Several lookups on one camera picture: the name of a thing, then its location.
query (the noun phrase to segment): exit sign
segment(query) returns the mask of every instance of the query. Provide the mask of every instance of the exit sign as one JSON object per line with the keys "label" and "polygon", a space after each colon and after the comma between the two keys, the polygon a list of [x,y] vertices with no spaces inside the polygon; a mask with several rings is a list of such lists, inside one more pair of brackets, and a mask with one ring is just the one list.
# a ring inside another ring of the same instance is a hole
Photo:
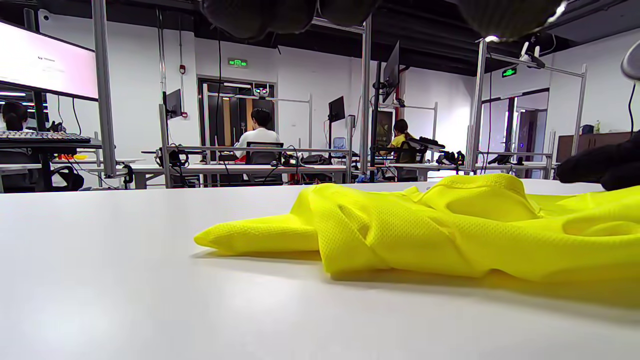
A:
{"label": "exit sign", "polygon": [[518,74],[518,68],[517,67],[513,67],[511,69],[506,69],[505,71],[502,72],[502,77],[503,78],[508,78],[510,76],[514,76],[515,74]]}
{"label": "exit sign", "polygon": [[230,67],[237,67],[241,69],[245,69],[249,66],[249,63],[243,59],[229,58],[227,63],[229,64]]}

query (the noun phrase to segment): yellow rubber glove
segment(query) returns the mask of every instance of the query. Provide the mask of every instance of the yellow rubber glove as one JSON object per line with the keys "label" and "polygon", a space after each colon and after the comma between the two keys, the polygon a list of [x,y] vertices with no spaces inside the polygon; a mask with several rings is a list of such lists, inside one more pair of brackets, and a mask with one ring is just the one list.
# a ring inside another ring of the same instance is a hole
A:
{"label": "yellow rubber glove", "polygon": [[330,274],[640,277],[640,186],[563,197],[526,195],[505,174],[446,177],[426,193],[324,184],[304,189],[288,215],[216,225],[195,241],[231,254],[320,251]]}

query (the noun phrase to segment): monitor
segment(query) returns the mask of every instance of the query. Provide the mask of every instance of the monitor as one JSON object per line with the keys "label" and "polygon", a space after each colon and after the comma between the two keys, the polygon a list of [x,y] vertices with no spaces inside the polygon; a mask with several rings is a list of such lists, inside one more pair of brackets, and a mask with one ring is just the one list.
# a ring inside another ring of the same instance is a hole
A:
{"label": "monitor", "polygon": [[175,119],[182,116],[182,93],[180,89],[166,96],[166,118]]}
{"label": "monitor", "polygon": [[344,96],[340,96],[336,100],[329,102],[329,121],[336,122],[346,119],[344,114]]}
{"label": "monitor", "polygon": [[386,86],[382,94],[382,102],[387,101],[400,84],[400,41],[396,44],[396,48],[385,66],[384,82]]}
{"label": "monitor", "polygon": [[97,101],[95,53],[91,49],[0,21],[3,49],[0,83]]}

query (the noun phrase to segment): large display screen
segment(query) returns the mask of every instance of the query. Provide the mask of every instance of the large display screen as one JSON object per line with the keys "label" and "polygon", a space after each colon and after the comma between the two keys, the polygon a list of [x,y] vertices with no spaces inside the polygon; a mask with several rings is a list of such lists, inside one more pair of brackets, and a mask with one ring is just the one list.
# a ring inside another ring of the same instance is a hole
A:
{"label": "large display screen", "polygon": [[97,100],[95,53],[0,22],[0,81],[79,99]]}

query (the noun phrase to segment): wooden cabinet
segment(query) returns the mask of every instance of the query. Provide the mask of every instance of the wooden cabinet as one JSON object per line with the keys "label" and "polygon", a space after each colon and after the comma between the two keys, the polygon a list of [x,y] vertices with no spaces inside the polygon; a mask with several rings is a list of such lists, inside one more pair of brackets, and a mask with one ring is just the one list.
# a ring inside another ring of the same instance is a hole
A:
{"label": "wooden cabinet", "polygon": [[[605,145],[615,145],[629,140],[629,133],[584,134],[578,139],[578,154],[587,149]],[[571,157],[573,135],[558,136],[556,161],[563,162]]]}

